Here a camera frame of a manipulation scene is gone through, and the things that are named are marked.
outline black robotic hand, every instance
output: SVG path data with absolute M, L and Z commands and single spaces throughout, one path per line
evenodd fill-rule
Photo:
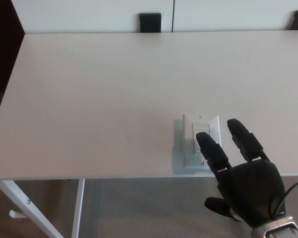
M 236 119 L 227 121 L 232 139 L 247 163 L 231 167 L 223 149 L 205 132 L 196 135 L 201 153 L 218 180 L 218 189 L 224 199 L 208 198 L 206 207 L 228 217 L 232 209 L 250 227 L 285 215 L 284 203 L 276 211 L 285 193 L 282 178 L 270 162 L 256 137 Z

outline dark wall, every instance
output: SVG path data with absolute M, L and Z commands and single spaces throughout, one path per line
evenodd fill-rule
M 0 91 L 5 91 L 24 30 L 11 0 L 0 0 Z

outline robotic thumb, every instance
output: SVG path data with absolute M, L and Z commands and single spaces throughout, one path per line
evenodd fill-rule
M 204 203 L 205 207 L 209 210 L 218 213 L 225 217 L 230 217 L 236 222 L 241 220 L 232 215 L 231 209 L 224 199 L 218 197 L 208 197 Z

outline black cable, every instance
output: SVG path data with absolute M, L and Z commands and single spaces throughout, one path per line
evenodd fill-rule
M 290 188 L 288 188 L 288 190 L 284 193 L 284 195 L 282 196 L 282 198 L 280 199 L 278 205 L 276 206 L 273 215 L 272 215 L 272 219 L 276 219 L 276 215 L 278 214 L 278 211 L 280 210 L 282 204 L 285 201 L 285 198 L 289 195 L 289 193 L 298 186 L 298 182 L 294 183 Z

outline light switch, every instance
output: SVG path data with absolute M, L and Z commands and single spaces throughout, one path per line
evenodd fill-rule
M 183 154 L 184 168 L 209 169 L 203 157 L 196 134 L 206 132 L 221 145 L 220 119 L 212 115 L 183 115 Z
M 210 125 L 193 123 L 193 140 L 195 154 L 201 154 L 201 148 L 196 137 L 197 133 L 199 132 L 206 132 L 207 134 L 210 134 Z

